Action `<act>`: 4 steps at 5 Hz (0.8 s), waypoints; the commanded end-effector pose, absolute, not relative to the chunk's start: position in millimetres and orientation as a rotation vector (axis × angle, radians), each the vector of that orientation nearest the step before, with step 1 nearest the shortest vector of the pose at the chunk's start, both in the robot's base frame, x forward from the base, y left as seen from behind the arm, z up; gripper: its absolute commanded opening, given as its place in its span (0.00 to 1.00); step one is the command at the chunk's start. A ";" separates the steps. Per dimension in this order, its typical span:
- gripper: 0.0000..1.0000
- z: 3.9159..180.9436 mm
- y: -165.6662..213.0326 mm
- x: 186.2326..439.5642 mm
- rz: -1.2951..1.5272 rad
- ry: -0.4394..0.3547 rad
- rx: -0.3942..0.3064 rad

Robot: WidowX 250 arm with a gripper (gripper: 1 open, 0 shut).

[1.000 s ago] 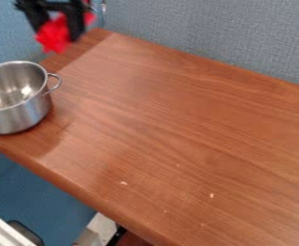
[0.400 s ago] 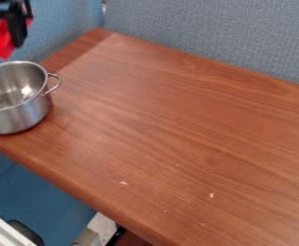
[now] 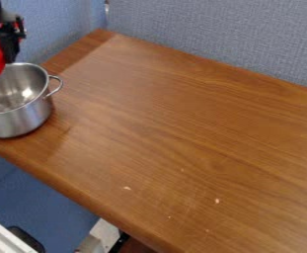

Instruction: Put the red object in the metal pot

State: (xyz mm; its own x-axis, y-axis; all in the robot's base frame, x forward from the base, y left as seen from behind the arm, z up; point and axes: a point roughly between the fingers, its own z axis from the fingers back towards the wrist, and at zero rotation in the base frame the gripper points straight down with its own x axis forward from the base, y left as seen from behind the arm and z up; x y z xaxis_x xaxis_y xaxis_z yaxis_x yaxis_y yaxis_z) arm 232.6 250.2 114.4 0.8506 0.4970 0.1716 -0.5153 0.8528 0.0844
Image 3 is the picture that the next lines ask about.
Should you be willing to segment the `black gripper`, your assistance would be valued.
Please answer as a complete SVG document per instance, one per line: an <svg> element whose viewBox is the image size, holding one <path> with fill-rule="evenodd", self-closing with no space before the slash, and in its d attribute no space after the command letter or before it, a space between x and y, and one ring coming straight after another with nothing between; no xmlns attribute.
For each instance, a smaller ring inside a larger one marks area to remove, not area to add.
<svg viewBox="0 0 307 253"><path fill-rule="evenodd" d="M3 7L0 0L0 46L7 63L12 63L16 60L20 52L19 39L24 39L26 37L24 18L8 11Z"/></svg>

